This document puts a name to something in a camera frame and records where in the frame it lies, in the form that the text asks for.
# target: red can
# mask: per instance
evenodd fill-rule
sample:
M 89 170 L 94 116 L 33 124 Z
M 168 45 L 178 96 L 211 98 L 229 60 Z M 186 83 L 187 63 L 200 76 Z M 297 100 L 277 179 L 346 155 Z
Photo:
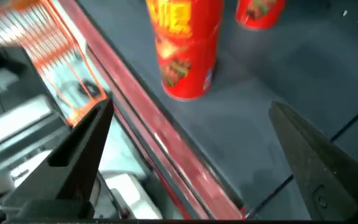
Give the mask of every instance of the red can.
M 239 0 L 236 20 L 250 29 L 268 29 L 278 21 L 285 0 Z
M 223 0 L 146 0 L 165 91 L 191 100 L 208 90 Z

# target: can label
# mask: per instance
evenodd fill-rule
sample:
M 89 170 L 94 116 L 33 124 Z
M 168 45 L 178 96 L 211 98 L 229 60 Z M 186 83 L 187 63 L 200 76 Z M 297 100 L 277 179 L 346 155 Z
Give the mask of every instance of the can label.
M 146 3 L 165 91 L 184 99 L 202 95 L 208 89 L 205 80 L 215 63 L 223 0 Z
M 176 38 L 191 37 L 190 1 L 147 1 L 147 7 L 157 32 Z
M 285 6 L 285 0 L 239 0 L 236 19 L 251 29 L 272 27 Z

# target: wire basket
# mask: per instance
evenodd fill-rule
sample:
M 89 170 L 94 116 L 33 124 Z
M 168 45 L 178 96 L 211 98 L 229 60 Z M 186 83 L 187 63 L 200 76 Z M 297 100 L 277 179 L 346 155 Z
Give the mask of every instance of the wire basket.
M 4 3 L 0 7 L 0 45 L 20 45 L 25 48 L 34 66 L 61 99 L 70 107 L 67 121 L 76 125 L 79 120 L 99 101 L 106 98 L 106 93 L 96 78 L 88 59 L 82 52 L 77 40 L 49 0 L 21 0 Z M 72 65 L 72 61 L 81 60 L 85 70 L 91 75 L 100 94 L 93 96 Z M 88 95 L 89 101 L 74 106 L 68 97 L 56 87 L 48 73 L 65 66 L 59 75 L 72 75 Z

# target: floor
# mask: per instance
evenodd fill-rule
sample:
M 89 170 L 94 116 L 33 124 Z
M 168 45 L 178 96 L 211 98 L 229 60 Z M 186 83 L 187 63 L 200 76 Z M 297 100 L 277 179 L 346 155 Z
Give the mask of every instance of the floor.
M 59 10 L 60 15 L 65 20 L 66 24 L 69 26 L 72 33 L 75 35 L 77 41 L 79 42 L 82 51 L 85 51 L 85 39 L 80 34 L 78 29 L 75 27 L 74 23 L 70 18 L 65 14 L 64 10 L 61 8 L 58 1 L 53 1 L 57 9 Z M 105 90 L 108 90 L 109 87 L 107 83 L 103 80 L 102 76 L 98 73 L 96 67 L 91 63 L 91 60 L 85 55 L 86 60 L 88 61 L 93 73 L 96 75 L 98 81 L 103 86 Z M 71 58 L 71 66 L 75 69 L 77 74 L 83 80 L 93 80 L 90 71 L 88 70 L 85 62 L 83 60 L 78 60 L 75 57 Z M 54 73 L 49 74 L 49 79 L 53 80 L 55 86 L 68 86 L 65 90 L 65 96 L 70 101 L 71 104 L 75 106 L 82 106 L 87 102 L 87 97 L 78 94 L 78 91 L 75 88 L 70 88 L 70 84 L 77 81 L 77 78 L 73 75 L 73 72 L 70 71 L 69 66 L 62 65 L 58 67 Z M 54 96 L 57 96 L 56 91 L 52 88 L 49 82 L 45 81 L 48 86 L 48 89 Z M 62 103 L 59 99 L 56 98 L 56 101 L 59 103 L 61 109 L 66 115 L 72 113 L 71 109 L 67 107 L 66 104 Z M 110 130 L 106 145 L 104 147 L 104 152 L 102 159 L 100 161 L 99 170 L 103 172 L 130 172 L 135 174 L 138 178 L 145 178 L 147 175 L 147 168 L 143 163 L 139 163 L 141 160 L 140 154 L 137 152 L 135 146 L 133 145 L 131 139 L 122 129 L 121 125 L 117 122 L 115 118 L 110 125 Z
M 70 18 L 65 14 L 58 1 L 53 1 L 53 3 L 55 4 L 63 20 L 68 25 L 69 29 L 72 31 L 73 35 L 78 41 L 80 49 L 85 52 L 85 39 L 80 34 L 78 29 L 74 26 Z M 0 27 L 4 29 L 1 30 L 3 34 L 15 35 L 14 32 L 11 30 L 12 27 Z M 72 53 L 73 54 L 66 55 L 64 60 L 60 60 L 62 61 L 62 63 L 56 63 L 53 67 L 50 67 L 51 69 L 48 69 L 48 71 L 44 71 L 45 73 L 42 76 L 48 90 L 55 97 L 56 102 L 58 103 L 59 107 L 61 107 L 66 117 L 72 115 L 73 110 L 67 105 L 67 103 L 59 99 L 56 89 L 62 92 L 67 99 L 67 102 L 69 102 L 69 104 L 74 106 L 75 108 L 79 108 L 85 103 L 87 103 L 89 98 L 78 92 L 78 79 L 89 80 L 93 83 L 95 83 L 95 81 L 91 75 L 89 68 L 85 63 L 85 60 L 88 62 L 90 69 L 96 75 L 98 81 L 103 86 L 103 88 L 105 90 L 109 89 L 106 82 L 103 80 L 97 69 L 94 67 L 94 65 L 91 63 L 90 59 L 86 55 L 85 58 L 82 58 L 79 57 L 76 52 Z M 147 168 L 142 162 L 139 163 L 138 161 L 141 161 L 141 158 L 139 153 L 135 149 L 135 146 L 133 145 L 127 134 L 124 132 L 120 124 L 117 122 L 117 120 L 113 118 L 106 145 L 104 148 L 103 156 L 100 162 L 99 170 L 101 171 L 101 173 L 112 171 L 129 172 L 135 174 L 137 177 L 142 179 L 145 178 L 147 175 Z

